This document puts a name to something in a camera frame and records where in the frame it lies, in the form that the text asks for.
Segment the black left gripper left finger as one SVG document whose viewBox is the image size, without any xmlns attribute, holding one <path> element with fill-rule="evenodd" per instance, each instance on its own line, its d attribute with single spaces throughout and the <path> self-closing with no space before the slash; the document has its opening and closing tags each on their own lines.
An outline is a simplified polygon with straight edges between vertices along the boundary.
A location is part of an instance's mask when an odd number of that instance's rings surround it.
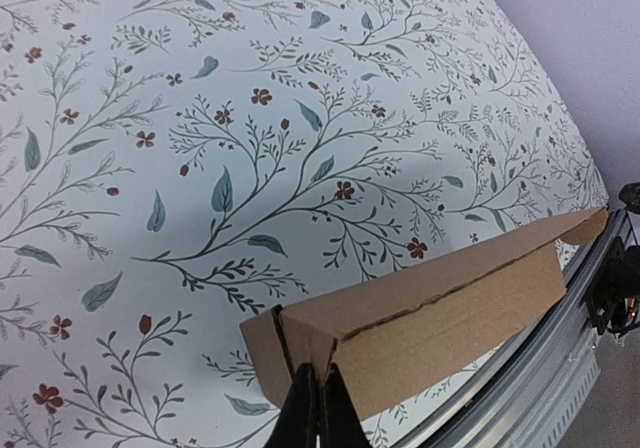
<svg viewBox="0 0 640 448">
<path fill-rule="evenodd" d="M 318 438 L 319 388 L 314 367 L 301 364 L 265 448 L 313 448 Z"/>
</svg>

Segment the brown cardboard box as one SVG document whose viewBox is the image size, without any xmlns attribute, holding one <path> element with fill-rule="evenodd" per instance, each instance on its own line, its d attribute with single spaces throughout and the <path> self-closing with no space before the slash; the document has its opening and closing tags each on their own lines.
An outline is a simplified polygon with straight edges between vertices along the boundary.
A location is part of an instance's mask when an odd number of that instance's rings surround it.
<svg viewBox="0 0 640 448">
<path fill-rule="evenodd" d="M 366 420 L 462 370 L 566 293 L 555 245 L 594 241 L 603 207 L 555 215 L 398 272 L 276 306 L 241 332 L 265 398 L 282 406 L 299 365 L 337 366 Z"/>
</svg>

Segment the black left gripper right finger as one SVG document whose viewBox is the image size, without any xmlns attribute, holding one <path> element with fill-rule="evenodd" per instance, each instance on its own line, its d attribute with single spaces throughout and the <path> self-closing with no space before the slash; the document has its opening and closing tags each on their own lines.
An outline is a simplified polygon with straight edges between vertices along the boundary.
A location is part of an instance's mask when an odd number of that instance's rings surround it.
<svg viewBox="0 0 640 448">
<path fill-rule="evenodd" d="M 337 364 L 332 363 L 319 392 L 322 448 L 370 448 Z"/>
</svg>

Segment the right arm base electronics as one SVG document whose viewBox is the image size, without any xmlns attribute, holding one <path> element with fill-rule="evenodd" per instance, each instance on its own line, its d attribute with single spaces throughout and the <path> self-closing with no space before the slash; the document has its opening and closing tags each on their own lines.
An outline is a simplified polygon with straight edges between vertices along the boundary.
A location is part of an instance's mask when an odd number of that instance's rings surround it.
<svg viewBox="0 0 640 448">
<path fill-rule="evenodd" d="M 591 325 L 618 341 L 639 328 L 639 245 L 612 239 L 589 288 L 586 304 Z"/>
</svg>

